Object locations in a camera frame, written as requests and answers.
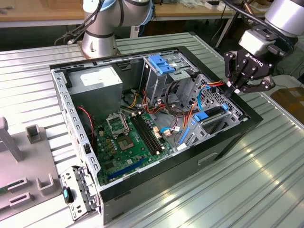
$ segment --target chip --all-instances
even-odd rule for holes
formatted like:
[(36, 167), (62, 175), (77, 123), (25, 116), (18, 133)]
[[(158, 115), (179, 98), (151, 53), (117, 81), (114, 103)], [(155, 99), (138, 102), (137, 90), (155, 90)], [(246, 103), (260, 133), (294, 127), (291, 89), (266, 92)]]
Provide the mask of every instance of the chip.
[(113, 162), (110, 162), (110, 163), (105, 164), (104, 167), (105, 167), (107, 170), (109, 170), (110, 168), (113, 168), (113, 167), (114, 167)]
[(118, 145), (119, 145), (119, 147), (122, 151), (125, 151), (129, 148), (134, 147), (134, 143), (132, 141), (132, 138), (128, 135), (124, 135), (124, 136), (118, 138), (117, 142), (118, 142)]

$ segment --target metal table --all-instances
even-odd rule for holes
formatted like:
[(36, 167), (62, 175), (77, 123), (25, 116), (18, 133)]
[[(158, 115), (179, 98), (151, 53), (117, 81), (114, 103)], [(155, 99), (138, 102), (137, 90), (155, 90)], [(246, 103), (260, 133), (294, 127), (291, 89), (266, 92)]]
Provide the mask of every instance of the metal table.
[[(121, 39), (122, 53), (186, 46), (224, 77), (223, 58), (189, 33)], [(47, 129), (58, 173), (78, 164), (48, 65), (83, 59), (77, 45), (0, 53), (0, 114), (16, 133)], [(263, 122), (223, 159), (122, 215), (108, 227), (304, 226), (304, 127), (263, 93), (241, 95)], [(73, 223), (63, 196), (0, 222), (6, 227), (101, 227), (91, 214)]]

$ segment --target orange wire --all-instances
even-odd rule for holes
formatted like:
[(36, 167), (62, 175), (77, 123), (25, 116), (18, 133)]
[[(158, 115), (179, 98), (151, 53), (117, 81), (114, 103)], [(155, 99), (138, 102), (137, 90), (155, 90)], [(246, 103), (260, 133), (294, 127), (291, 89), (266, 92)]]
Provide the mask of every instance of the orange wire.
[(222, 81), (218, 81), (218, 82), (210, 82), (210, 83), (207, 83), (208, 85), (213, 85), (213, 84), (218, 84), (218, 83), (223, 83)]

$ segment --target blue plastic latch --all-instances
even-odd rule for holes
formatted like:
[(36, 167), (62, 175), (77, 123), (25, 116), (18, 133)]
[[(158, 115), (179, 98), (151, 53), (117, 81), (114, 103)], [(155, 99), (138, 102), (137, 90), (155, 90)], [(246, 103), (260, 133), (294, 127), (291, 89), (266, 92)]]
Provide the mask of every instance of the blue plastic latch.
[(208, 118), (209, 116), (205, 113), (205, 112), (199, 112), (199, 113), (196, 113), (194, 115), (194, 119), (199, 122), (199, 121), (202, 121), (206, 118)]
[(64, 196), (65, 198), (67, 198), (67, 190), (66, 190), (66, 189), (63, 191), (63, 196)]
[(229, 109), (228, 105), (222, 104), (222, 108), (225, 110), (225, 112)]
[(175, 71), (160, 55), (149, 56), (149, 61), (162, 75)]

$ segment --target red wire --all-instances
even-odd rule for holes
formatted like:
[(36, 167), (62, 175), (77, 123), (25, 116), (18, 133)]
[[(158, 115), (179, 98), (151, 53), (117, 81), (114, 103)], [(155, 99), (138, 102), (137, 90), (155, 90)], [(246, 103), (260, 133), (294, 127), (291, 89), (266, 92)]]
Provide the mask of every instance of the red wire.
[(93, 122), (92, 122), (92, 119), (91, 119), (91, 115), (82, 107), (78, 106), (77, 108), (81, 109), (86, 115), (87, 117), (89, 118), (89, 121), (90, 121), (90, 124), (91, 124), (91, 131), (92, 131), (92, 146), (94, 144), (94, 129), (93, 129)]

